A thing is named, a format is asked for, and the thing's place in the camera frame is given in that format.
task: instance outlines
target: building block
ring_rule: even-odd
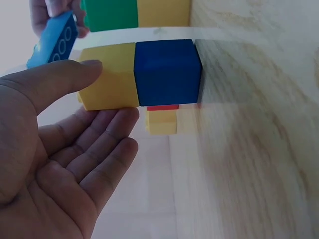
[[[137,0],[139,27],[189,26],[191,0]]]
[[[136,43],[140,106],[197,103],[202,64],[192,40]]]
[[[166,111],[166,110],[178,110],[179,105],[168,106],[146,106],[147,111]]]
[[[75,39],[78,36],[72,11],[51,18],[43,31],[40,41],[34,47],[27,68],[40,66],[69,58]]]
[[[103,64],[101,76],[79,91],[86,110],[106,110],[139,105],[134,79],[135,43],[84,49],[79,61],[97,59]]]
[[[138,27],[136,0],[82,0],[91,32]]]
[[[177,110],[147,111],[146,130],[150,135],[177,134]]]

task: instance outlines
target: light blue block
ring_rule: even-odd
[[[77,36],[72,11],[50,19],[26,64],[27,68],[68,59]]]

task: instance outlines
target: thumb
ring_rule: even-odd
[[[59,16],[67,11],[68,0],[45,0],[50,17]]]
[[[62,96],[91,85],[102,73],[102,63],[65,60],[10,74],[1,78],[1,85],[24,94],[37,114]]]

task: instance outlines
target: blue block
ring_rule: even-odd
[[[72,11],[50,19],[26,64],[27,68],[68,59],[77,36]]]
[[[201,72],[191,39],[136,43],[134,75],[140,106],[197,103]]]

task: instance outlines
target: wooden surface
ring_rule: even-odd
[[[178,238],[319,238],[318,3],[193,1],[204,72],[170,137]]]

